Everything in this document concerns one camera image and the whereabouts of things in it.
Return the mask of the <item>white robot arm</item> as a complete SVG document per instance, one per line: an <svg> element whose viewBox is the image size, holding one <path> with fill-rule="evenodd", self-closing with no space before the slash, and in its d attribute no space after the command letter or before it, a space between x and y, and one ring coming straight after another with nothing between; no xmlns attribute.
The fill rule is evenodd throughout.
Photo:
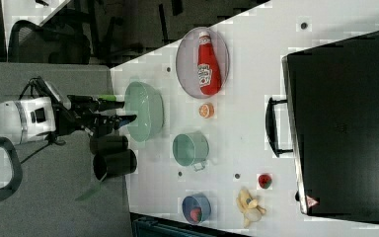
<svg viewBox="0 0 379 237"><path fill-rule="evenodd" d="M137 119L137 115L101 115L103 111L123 106L124 102L92 97L74 97L70 109L50 97L3 102L0 103L0 137L9 139L14 145L55 140L77 130L102 137Z"/></svg>

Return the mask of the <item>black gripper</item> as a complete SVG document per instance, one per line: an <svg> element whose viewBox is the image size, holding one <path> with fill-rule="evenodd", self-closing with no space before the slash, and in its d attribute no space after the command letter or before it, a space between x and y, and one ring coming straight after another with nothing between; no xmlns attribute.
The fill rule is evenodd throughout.
<svg viewBox="0 0 379 237"><path fill-rule="evenodd" d="M55 135L69 135L86 130L94 137L108 135L137 119L137 115L103 116L107 110L122 109L124 101L115 95L91 96L68 95L65 100L54 100Z"/></svg>

